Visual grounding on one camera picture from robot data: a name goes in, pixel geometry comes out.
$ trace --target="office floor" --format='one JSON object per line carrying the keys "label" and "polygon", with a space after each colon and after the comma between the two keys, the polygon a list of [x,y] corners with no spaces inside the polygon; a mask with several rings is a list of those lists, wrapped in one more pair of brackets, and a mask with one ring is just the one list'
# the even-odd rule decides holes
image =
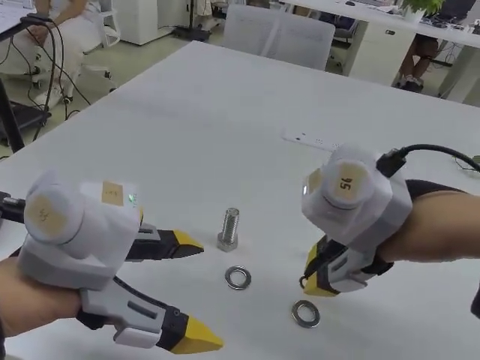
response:
{"label": "office floor", "polygon": [[[210,40],[212,44],[221,43],[221,31],[216,31]],[[136,46],[129,43],[120,43],[110,49],[101,50],[91,54],[88,62],[96,65],[108,65],[112,72],[114,80],[118,86],[133,79],[136,75],[141,74],[147,68],[156,64],[160,60],[166,58],[171,53],[179,50],[188,44],[183,40],[173,37],[165,37],[160,40],[153,41],[144,46]],[[345,55],[345,50],[336,49],[335,54],[341,60]],[[341,68],[335,61],[330,61],[327,65],[327,71],[339,74]],[[435,96],[436,89],[445,77],[447,70],[445,68],[435,68],[430,66],[429,71],[424,76],[424,93],[426,95]],[[26,93],[29,89],[29,81],[25,78],[6,78],[6,87],[11,100],[18,101],[23,104],[30,104]],[[82,76],[78,82],[80,91],[93,103],[105,95],[108,95],[109,86],[100,77],[86,75]],[[68,105],[68,111],[83,110],[87,107],[87,103],[78,95],[74,95],[73,103]],[[46,127],[42,129],[40,135],[51,131],[53,128],[63,123],[65,119],[65,107],[59,104],[52,111],[52,118],[48,121]],[[32,141],[35,130],[23,131],[22,135],[26,143]],[[9,155],[9,148],[0,145],[0,157]]]}

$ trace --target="person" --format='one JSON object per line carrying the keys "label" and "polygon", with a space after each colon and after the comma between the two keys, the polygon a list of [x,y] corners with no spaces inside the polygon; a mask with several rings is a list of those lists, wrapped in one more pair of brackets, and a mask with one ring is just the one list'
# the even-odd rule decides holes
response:
{"label": "person", "polygon": [[[437,53],[437,39],[417,34],[400,66],[401,78],[398,87],[408,92],[421,92],[423,89],[422,76]],[[413,56],[420,57],[417,63],[415,63]]]}
{"label": "person", "polygon": [[[480,197],[455,191],[418,197],[405,224],[380,246],[378,254],[387,262],[480,258]],[[73,318],[81,307],[76,290],[29,280],[20,274],[14,258],[0,262],[0,284],[0,319],[6,338]]]}
{"label": "person", "polygon": [[[55,68],[55,82],[48,103],[48,107],[52,108],[63,98],[62,88],[70,82],[60,71],[62,53],[64,72],[70,78],[74,78],[80,71],[83,54],[98,47],[102,42],[101,33],[95,22],[96,15],[101,9],[98,1],[89,0],[35,0],[34,3],[38,13],[48,14],[58,26],[57,29],[53,24],[49,24],[54,34],[58,65]],[[48,29],[33,25],[28,30],[31,34],[25,30],[13,37],[13,43],[10,41],[0,43],[0,73],[12,75],[28,74],[29,71],[35,73],[36,67],[42,71],[50,71],[52,62],[39,47],[39,44],[44,46],[49,56],[53,58],[53,41]],[[63,52],[59,32],[63,38]],[[41,57],[40,61],[36,60],[38,55]],[[39,94],[34,102],[44,106],[47,102],[47,90]]]}

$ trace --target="metal bolt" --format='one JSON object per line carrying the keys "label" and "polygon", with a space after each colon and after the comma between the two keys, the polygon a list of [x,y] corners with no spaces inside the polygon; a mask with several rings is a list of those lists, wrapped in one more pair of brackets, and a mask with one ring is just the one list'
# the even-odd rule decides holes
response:
{"label": "metal bolt", "polygon": [[240,211],[237,208],[228,208],[225,212],[222,232],[217,237],[217,247],[222,251],[233,251],[239,245],[237,227],[239,226]]}

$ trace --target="metal washer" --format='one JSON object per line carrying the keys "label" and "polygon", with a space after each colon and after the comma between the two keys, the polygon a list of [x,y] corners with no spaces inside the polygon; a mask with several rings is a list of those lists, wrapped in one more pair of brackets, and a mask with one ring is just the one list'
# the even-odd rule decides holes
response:
{"label": "metal washer", "polygon": [[[234,283],[232,280],[232,274],[238,272],[245,276],[245,281],[243,283]],[[225,271],[225,280],[229,287],[234,290],[245,290],[247,289],[252,282],[252,275],[250,272],[243,266],[232,266]]]}
{"label": "metal washer", "polygon": [[[299,311],[301,308],[307,308],[308,310],[310,310],[314,316],[314,319],[312,321],[303,320],[299,315]],[[320,312],[318,311],[318,308],[307,300],[297,301],[293,305],[292,317],[295,320],[295,322],[299,324],[302,328],[312,329],[318,326],[318,324],[320,324]]]}

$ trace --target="computer monitor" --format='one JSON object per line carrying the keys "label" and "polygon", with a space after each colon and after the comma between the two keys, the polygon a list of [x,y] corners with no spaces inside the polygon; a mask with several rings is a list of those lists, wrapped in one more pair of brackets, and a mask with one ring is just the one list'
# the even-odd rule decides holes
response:
{"label": "computer monitor", "polygon": [[463,20],[472,10],[476,0],[445,0],[436,18],[441,20]]}

